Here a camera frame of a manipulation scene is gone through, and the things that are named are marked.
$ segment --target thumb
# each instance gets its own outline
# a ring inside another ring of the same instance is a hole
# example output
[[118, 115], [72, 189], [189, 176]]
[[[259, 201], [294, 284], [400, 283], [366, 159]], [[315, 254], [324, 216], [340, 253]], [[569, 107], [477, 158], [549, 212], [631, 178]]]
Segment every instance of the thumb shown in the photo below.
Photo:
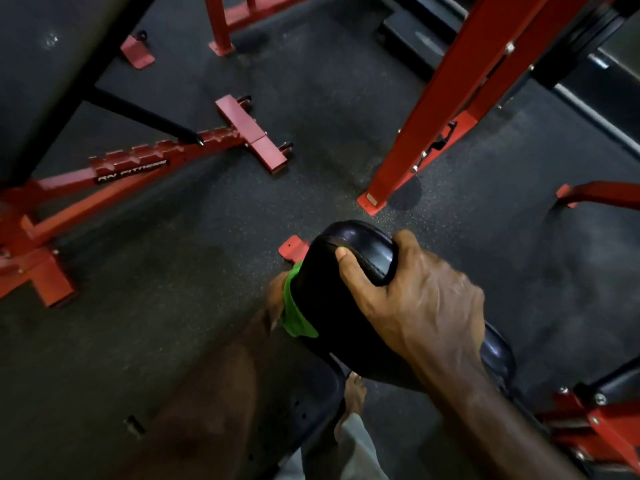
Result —
[[350, 250], [338, 248], [335, 250], [335, 257], [338, 259], [340, 277], [351, 291], [358, 308], [365, 316], [370, 316], [377, 308], [384, 291], [373, 286]]

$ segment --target hand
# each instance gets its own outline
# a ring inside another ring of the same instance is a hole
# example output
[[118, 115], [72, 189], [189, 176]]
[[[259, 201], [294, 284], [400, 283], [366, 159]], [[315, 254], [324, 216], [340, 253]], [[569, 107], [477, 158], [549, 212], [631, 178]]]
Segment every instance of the hand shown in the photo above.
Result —
[[276, 328], [284, 310], [284, 282], [288, 275], [289, 273], [286, 271], [277, 275], [267, 290], [267, 315], [270, 330]]
[[335, 252], [342, 280], [360, 311], [405, 360], [415, 346], [433, 359], [446, 360], [460, 353], [479, 358], [484, 339], [483, 291], [466, 274], [420, 249], [411, 232], [400, 231], [394, 241], [398, 266], [386, 287], [373, 286], [348, 249]]

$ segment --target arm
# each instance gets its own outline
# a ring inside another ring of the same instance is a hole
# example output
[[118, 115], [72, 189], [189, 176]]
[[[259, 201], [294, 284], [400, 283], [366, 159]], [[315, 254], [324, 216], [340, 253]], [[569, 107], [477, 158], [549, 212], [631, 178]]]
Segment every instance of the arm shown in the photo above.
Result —
[[272, 282], [267, 308], [222, 350], [205, 354], [162, 407], [142, 450], [121, 479], [231, 479], [241, 466], [255, 414], [259, 364], [282, 314], [286, 273]]
[[336, 250], [340, 275], [380, 337], [411, 364], [458, 439], [489, 478], [584, 480], [500, 395], [479, 359], [484, 293], [468, 277], [396, 234], [396, 276], [375, 287], [354, 255]]

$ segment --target black rubber gym floor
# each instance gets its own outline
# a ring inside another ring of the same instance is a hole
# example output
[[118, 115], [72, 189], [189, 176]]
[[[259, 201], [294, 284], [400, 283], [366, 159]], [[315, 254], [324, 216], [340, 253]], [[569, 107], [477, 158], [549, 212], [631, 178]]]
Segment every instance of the black rubber gym floor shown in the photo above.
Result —
[[[313, 0], [220, 59], [203, 0], [156, 1], [140, 25], [155, 64], [114, 61], [100, 87], [198, 130], [221, 124], [215, 99], [251, 94], [295, 158], [276, 178], [242, 149], [194, 162], [59, 240], [75, 301], [47, 310], [26, 286], [0, 303], [0, 477], [107, 476], [136, 448], [122, 420], [148, 423], [206, 343], [241, 329], [286, 269], [279, 245], [340, 219], [409, 228], [482, 286], [537, 408], [638, 354], [640, 215], [551, 208], [561, 184], [638, 182], [640, 164], [535, 83], [375, 218], [357, 206], [423, 88], [375, 41], [386, 15], [377, 0]], [[37, 174], [163, 138], [83, 105]], [[472, 477], [425, 396], [368, 386], [364, 421], [391, 479]]]

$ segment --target bolt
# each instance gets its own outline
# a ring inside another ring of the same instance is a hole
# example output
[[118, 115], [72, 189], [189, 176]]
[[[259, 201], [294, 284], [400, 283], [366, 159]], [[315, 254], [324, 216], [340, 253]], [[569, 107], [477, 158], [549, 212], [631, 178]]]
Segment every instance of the bolt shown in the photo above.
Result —
[[594, 395], [593, 398], [599, 406], [604, 406], [607, 403], [607, 397], [601, 392]]

